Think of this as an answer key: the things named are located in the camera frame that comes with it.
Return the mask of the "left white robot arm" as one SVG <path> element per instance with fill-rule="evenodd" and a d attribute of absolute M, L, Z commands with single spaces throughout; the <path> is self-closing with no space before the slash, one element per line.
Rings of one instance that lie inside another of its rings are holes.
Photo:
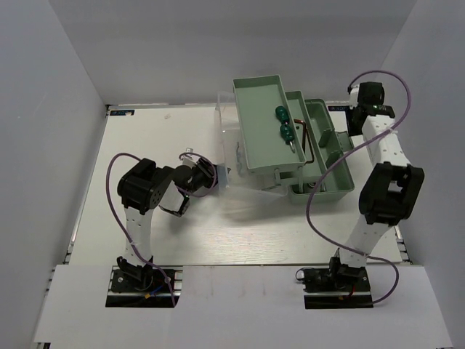
<path fill-rule="evenodd" d="M 181 217 L 192 198 L 205 196 L 218 183 L 215 164 L 202 157 L 193 161 L 190 153 L 182 157 L 182 164 L 176 168 L 158 167 L 150 159 L 141 159 L 118 183 L 129 239 L 125 255 L 117 259 L 117 264 L 138 290 L 153 283 L 153 268 L 148 263 L 153 261 L 150 234 L 155 209 Z"/>

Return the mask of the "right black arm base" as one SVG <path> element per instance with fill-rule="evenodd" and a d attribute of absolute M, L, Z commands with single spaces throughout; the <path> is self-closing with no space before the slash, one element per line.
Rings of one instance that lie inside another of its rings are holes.
<path fill-rule="evenodd" d="M 295 278 L 304 285 L 304 307 L 307 310 L 373 307 L 366 268 L 343 265 L 338 257 L 332 257 L 324 268 L 300 268 Z"/>

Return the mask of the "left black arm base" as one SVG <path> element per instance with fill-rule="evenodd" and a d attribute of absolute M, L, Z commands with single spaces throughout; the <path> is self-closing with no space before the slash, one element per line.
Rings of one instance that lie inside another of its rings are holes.
<path fill-rule="evenodd" d="M 174 308 L 182 291 L 182 269 L 132 265 L 122 256 L 112 267 L 106 308 Z"/>

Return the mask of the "clear toolbox lid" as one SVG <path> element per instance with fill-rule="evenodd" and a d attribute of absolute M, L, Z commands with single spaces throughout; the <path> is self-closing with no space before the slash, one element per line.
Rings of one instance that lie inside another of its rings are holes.
<path fill-rule="evenodd" d="M 232 92 L 217 93 L 215 118 L 221 195 L 250 204 L 267 203 L 285 197 L 288 194 L 287 188 L 277 185 L 272 176 L 249 173 L 235 95 Z"/>

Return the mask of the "large silver ratchet wrench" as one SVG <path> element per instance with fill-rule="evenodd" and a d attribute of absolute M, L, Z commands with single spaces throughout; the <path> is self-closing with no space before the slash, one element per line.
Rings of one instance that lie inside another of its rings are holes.
<path fill-rule="evenodd" d="M 316 182 L 305 183 L 304 188 L 306 190 L 311 191 L 316 186 L 316 184 L 317 184 Z M 327 191 L 326 184 L 323 182 L 319 185 L 318 192 L 326 192 L 326 191 Z"/>

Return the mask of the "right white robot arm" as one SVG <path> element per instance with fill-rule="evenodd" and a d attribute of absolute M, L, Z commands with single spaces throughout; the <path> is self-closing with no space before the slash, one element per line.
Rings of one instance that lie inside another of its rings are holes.
<path fill-rule="evenodd" d="M 349 133 L 376 140 L 367 147 L 373 169 L 360 192 L 360 217 L 345 248 L 331 258 L 328 280 L 335 289 L 346 289 L 362 277 L 368 255 L 392 226 L 411 216 L 419 196 L 424 170 L 407 159 L 394 124 L 395 112 L 384 104 L 381 83 L 349 89 Z"/>

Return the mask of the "green plastic toolbox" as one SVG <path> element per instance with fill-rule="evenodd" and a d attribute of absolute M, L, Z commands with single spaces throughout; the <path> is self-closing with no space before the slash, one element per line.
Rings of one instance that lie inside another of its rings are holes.
<path fill-rule="evenodd" d="M 347 149 L 321 99 L 287 92 L 278 75 L 235 79 L 238 122 L 231 174 L 259 195 L 293 204 L 338 201 L 355 189 L 347 163 L 327 170 Z"/>

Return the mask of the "green stubby screwdriver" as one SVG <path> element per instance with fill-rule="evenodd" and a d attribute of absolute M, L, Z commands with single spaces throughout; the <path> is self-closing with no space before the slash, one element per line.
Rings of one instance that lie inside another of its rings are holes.
<path fill-rule="evenodd" d="M 289 124 L 281 124 L 280 125 L 280 134 L 286 144 L 291 147 L 291 151 L 293 153 L 296 152 L 296 148 L 294 145 L 294 132 Z"/>
<path fill-rule="evenodd" d="M 282 124 L 289 124 L 290 123 L 289 113 L 288 113 L 287 109 L 284 106 L 279 105 L 275 109 L 275 115 L 277 116 L 280 123 L 282 123 Z"/>

